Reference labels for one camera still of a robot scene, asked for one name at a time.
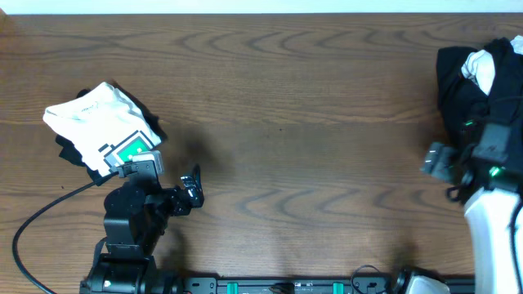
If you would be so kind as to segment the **black leggings red waistband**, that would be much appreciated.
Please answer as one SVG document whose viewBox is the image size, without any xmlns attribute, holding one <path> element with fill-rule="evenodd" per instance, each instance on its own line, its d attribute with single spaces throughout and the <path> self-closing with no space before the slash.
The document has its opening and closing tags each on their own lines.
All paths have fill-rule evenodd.
<svg viewBox="0 0 523 294">
<path fill-rule="evenodd" d="M 522 93 L 502 93 L 493 89 L 486 96 L 478 86 L 461 74 L 461 67 L 473 47 L 444 47 L 437 53 L 436 77 L 438 85 L 437 107 L 444 122 L 450 144 L 464 148 L 463 127 L 473 118 L 492 118 L 511 125 L 516 139 L 511 147 L 522 151 Z"/>
</svg>

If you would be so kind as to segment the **white garment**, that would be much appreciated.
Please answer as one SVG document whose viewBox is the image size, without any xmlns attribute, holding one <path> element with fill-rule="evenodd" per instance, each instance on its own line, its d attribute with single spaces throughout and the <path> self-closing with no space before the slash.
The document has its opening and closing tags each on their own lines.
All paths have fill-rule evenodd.
<svg viewBox="0 0 523 294">
<path fill-rule="evenodd" d="M 512 40 L 496 38 L 468 55 L 461 74 L 488 96 L 494 89 L 502 93 L 522 93 L 522 36 Z"/>
</svg>

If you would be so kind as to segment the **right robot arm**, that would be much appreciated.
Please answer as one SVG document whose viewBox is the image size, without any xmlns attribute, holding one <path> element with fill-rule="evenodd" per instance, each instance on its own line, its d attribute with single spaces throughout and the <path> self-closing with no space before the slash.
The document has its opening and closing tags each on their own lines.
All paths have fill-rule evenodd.
<svg viewBox="0 0 523 294">
<path fill-rule="evenodd" d="M 393 293 L 520 293 L 522 291 L 522 169 L 516 164 L 521 140 L 508 125 L 466 122 L 463 147 L 435 142 L 422 171 L 450 183 L 450 202 L 463 205 L 472 239 L 475 273 L 444 277 L 404 267 Z"/>
</svg>

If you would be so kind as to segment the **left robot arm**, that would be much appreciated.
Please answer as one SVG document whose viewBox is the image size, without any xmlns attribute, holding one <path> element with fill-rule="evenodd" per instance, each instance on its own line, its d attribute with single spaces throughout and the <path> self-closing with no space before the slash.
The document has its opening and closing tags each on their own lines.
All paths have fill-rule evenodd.
<svg viewBox="0 0 523 294">
<path fill-rule="evenodd" d="M 157 269 L 153 251 L 172 216 L 187 216 L 204 202 L 200 167 L 181 177 L 183 186 L 164 189 L 155 163 L 126 163 L 127 177 L 104 201 L 106 236 L 96 245 L 92 268 L 80 283 L 81 293 L 183 293 L 182 278 Z"/>
</svg>

